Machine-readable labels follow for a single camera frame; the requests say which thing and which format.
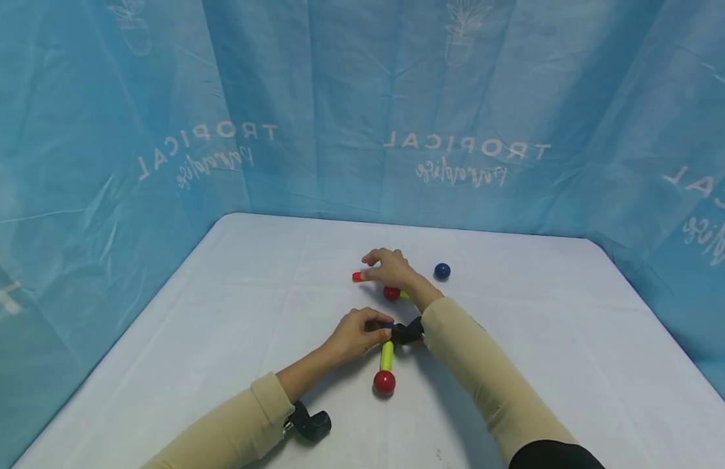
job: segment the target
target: plant pot print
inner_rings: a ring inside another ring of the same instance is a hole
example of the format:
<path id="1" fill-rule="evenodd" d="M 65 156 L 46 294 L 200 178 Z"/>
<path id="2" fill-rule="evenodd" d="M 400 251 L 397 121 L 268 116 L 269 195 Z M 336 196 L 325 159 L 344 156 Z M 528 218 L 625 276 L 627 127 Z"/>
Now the plant pot print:
<path id="1" fill-rule="evenodd" d="M 137 17 L 143 9 L 143 0 L 120 0 L 119 5 L 112 5 L 113 2 L 107 2 L 107 9 L 117 17 L 117 27 L 122 31 L 130 51 L 138 56 L 150 54 L 154 44 L 151 43 L 149 25 Z"/>
<path id="2" fill-rule="evenodd" d="M 447 4 L 448 14 L 455 24 L 447 25 L 446 64 L 458 67 L 466 63 L 472 54 L 474 35 L 482 26 L 482 20 L 492 9 L 482 1 L 456 0 Z"/>

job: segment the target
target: finger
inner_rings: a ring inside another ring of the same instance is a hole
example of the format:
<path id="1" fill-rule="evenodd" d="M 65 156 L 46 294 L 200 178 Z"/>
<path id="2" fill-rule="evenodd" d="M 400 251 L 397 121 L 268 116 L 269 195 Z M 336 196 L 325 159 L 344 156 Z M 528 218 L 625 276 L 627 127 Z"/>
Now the finger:
<path id="1" fill-rule="evenodd" d="M 367 341 L 367 348 L 369 349 L 375 345 L 390 341 L 391 340 L 391 330 L 390 329 L 378 329 L 377 331 L 367 332 L 367 334 L 365 334 L 364 336 L 365 336 L 365 340 Z"/>
<path id="2" fill-rule="evenodd" d="M 366 268 L 360 272 L 363 281 L 380 280 L 382 272 L 380 267 Z"/>
<path id="3" fill-rule="evenodd" d="M 364 307 L 359 311 L 364 322 L 393 322 L 393 317 L 384 315 L 382 312 L 373 309 L 372 307 Z"/>
<path id="4" fill-rule="evenodd" d="M 373 251 L 368 252 L 367 255 L 362 257 L 362 262 L 372 267 L 380 261 L 381 256 L 385 255 L 387 251 L 388 249 L 386 248 L 373 249 Z"/>

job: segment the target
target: table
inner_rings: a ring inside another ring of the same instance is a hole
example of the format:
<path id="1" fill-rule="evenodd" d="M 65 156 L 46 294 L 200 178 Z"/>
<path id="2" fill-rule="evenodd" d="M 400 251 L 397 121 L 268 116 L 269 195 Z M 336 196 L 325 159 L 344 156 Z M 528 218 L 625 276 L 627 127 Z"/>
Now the table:
<path id="1" fill-rule="evenodd" d="M 324 341 L 352 307 L 411 321 L 372 283 L 371 248 L 401 248 L 495 337 L 608 469 L 725 468 L 725 404 L 604 253 L 583 239 L 230 214 L 204 237 L 17 469 L 139 468 L 220 402 Z M 303 402 L 332 433 L 295 436 L 256 468 L 499 468 L 448 371 L 415 345 L 395 395 L 371 391 L 378 354 Z"/>

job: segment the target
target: wrinkled fabric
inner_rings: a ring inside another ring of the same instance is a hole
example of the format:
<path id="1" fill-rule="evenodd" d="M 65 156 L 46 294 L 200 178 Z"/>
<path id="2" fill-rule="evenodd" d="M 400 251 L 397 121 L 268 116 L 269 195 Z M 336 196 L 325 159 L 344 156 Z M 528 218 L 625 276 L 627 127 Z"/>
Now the wrinkled fabric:
<path id="1" fill-rule="evenodd" d="M 725 399 L 725 0 L 0 0 L 0 468 L 230 212 L 589 238 Z"/>

